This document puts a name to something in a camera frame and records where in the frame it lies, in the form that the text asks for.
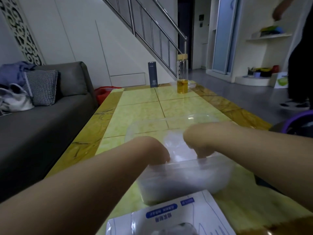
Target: gray sofa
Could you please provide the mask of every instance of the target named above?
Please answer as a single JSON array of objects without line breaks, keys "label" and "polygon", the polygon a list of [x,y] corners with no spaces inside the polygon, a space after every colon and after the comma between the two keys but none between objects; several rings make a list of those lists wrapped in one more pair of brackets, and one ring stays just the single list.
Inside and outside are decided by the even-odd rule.
[{"label": "gray sofa", "polygon": [[98,107],[83,62],[36,69],[61,73],[61,96],[0,117],[0,202],[42,180]]}]

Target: doorway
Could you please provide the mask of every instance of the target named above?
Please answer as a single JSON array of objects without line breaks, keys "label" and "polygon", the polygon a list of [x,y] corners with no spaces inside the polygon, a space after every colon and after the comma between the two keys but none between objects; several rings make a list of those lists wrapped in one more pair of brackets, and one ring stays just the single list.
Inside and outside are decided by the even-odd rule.
[{"label": "doorway", "polygon": [[[178,27],[187,36],[188,68],[192,68],[194,35],[194,1],[178,0]],[[178,47],[184,52],[184,39],[178,34]]]}]

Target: yellow liquid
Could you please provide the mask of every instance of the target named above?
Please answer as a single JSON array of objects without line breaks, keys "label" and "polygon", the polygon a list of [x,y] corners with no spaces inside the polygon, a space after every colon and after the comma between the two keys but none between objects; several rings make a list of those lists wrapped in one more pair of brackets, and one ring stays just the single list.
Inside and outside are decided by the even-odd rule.
[{"label": "yellow liquid", "polygon": [[188,80],[179,79],[177,80],[177,93],[185,94],[188,92]]}]

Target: table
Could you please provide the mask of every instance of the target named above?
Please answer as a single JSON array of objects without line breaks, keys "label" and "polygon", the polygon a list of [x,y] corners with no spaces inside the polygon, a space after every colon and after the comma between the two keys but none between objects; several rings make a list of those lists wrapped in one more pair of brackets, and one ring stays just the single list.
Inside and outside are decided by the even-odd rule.
[{"label": "table", "polygon": [[[221,121],[268,130],[271,125],[211,90],[196,85],[177,94],[170,84],[113,90],[53,166],[51,176],[124,142],[133,121],[208,113]],[[311,234],[313,214],[292,199],[257,186],[251,172],[236,165],[229,185],[214,195],[237,234]],[[134,183],[109,218],[146,207]],[[98,234],[105,234],[106,223]]]}]

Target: blue jacket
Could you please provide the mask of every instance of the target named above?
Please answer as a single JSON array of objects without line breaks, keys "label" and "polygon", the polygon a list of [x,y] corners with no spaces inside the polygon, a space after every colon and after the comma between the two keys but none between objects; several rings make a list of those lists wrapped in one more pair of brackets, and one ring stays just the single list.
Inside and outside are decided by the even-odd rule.
[{"label": "blue jacket", "polygon": [[35,66],[35,64],[25,61],[3,64],[0,67],[0,84],[9,86],[10,83],[16,83],[20,86],[24,86],[25,78],[23,72],[25,70],[31,70]]}]

